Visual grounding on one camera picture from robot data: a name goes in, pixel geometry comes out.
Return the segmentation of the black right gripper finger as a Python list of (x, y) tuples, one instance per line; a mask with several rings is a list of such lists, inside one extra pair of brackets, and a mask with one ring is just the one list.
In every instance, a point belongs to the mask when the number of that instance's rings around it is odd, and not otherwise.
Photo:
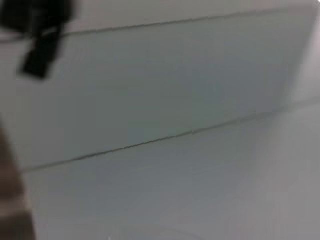
[(58, 58), (67, 25), (75, 15), (74, 0), (2, 0), (0, 27), (29, 38), (30, 49), (19, 71), (44, 80)]

